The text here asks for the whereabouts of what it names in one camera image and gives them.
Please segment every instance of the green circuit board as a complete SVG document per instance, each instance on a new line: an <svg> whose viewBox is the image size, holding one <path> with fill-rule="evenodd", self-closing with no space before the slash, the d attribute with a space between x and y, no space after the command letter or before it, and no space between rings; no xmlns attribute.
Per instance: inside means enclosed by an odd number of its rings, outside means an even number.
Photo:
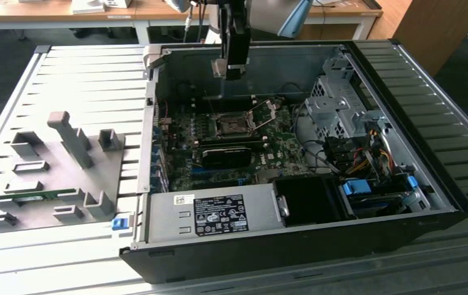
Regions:
<svg viewBox="0 0 468 295"><path fill-rule="evenodd" d="M311 173L296 141L292 128L291 107L278 106L276 119L256 130L259 136L268 137L264 152L252 154L248 167L236 169L207 170L199 164L199 152L192 144L196 139L215 140L216 126L212 114L180 114L171 127L166 127L166 141L170 167L171 191L188 191L208 188L208 184L223 183L226 186L243 186L268 183L272 178ZM255 110L256 123L267 122L271 114L267 109Z"/></svg>

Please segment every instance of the blue latch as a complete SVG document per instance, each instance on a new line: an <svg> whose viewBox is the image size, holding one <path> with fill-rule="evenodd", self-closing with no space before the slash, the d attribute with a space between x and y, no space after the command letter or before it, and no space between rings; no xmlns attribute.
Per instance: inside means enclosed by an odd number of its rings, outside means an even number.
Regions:
<svg viewBox="0 0 468 295"><path fill-rule="evenodd" d="M112 221L112 230L122 230L130 228L130 219L128 218L116 218Z"/></svg>
<svg viewBox="0 0 468 295"><path fill-rule="evenodd" d="M408 183L411 184L412 188L419 187L418 179L414 176L408 176Z"/></svg>
<svg viewBox="0 0 468 295"><path fill-rule="evenodd" d="M347 195L368 194L372 192L371 186L366 179L347 181L347 183L343 185L343 190L346 191Z"/></svg>

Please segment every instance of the power supply label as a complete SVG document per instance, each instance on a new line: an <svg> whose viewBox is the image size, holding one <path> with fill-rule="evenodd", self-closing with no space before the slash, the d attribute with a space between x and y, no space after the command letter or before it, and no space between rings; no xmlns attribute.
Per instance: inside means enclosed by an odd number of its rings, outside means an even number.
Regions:
<svg viewBox="0 0 468 295"><path fill-rule="evenodd" d="M196 234L204 237L247 231L248 217L244 205L243 195L195 199Z"/></svg>

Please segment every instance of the robotic arm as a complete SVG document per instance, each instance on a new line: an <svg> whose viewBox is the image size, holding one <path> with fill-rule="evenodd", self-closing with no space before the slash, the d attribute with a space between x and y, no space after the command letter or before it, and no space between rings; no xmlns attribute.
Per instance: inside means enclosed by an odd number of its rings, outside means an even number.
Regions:
<svg viewBox="0 0 468 295"><path fill-rule="evenodd" d="M223 45L222 56L214 60L212 69L214 75L227 80L240 79L246 73L251 29L295 37L306 22L312 2L314 0L167 0L168 5L180 12L187 11L191 5L218 6L218 15L211 14L211 27L212 30L219 30Z"/></svg>

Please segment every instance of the wooden desk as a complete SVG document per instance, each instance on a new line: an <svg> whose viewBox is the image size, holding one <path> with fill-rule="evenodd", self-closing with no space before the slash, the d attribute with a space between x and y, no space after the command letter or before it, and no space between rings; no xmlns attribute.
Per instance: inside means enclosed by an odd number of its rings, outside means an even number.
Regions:
<svg viewBox="0 0 468 295"><path fill-rule="evenodd" d="M179 14L162 0L136 0L138 35L148 35L150 26L182 26L188 14ZM367 39L374 22L383 11L370 9L362 0L344 0L331 7L312 7L303 32L298 39ZM198 24L199 11L194 11Z"/></svg>
<svg viewBox="0 0 468 295"><path fill-rule="evenodd" d="M468 34L468 0L376 0L384 14L370 39L399 39L436 75Z"/></svg>
<svg viewBox="0 0 468 295"><path fill-rule="evenodd" d="M0 22L86 22L119 21L135 18L138 1L127 9L108 8L94 14L71 14L71 0L43 0L19 3L0 0Z"/></svg>
<svg viewBox="0 0 468 295"><path fill-rule="evenodd" d="M324 25L323 39L367 39L382 10L371 10L362 0L346 0L332 5L336 7L312 8L306 22L308 34L302 34L300 39L316 39L319 25ZM178 13L163 0L134 0L128 9L107 8L107 12L95 14L72 15L70 7L71 0L26 3L0 0L0 30L134 26L138 29L140 44L147 45L148 27L182 26L188 15Z"/></svg>

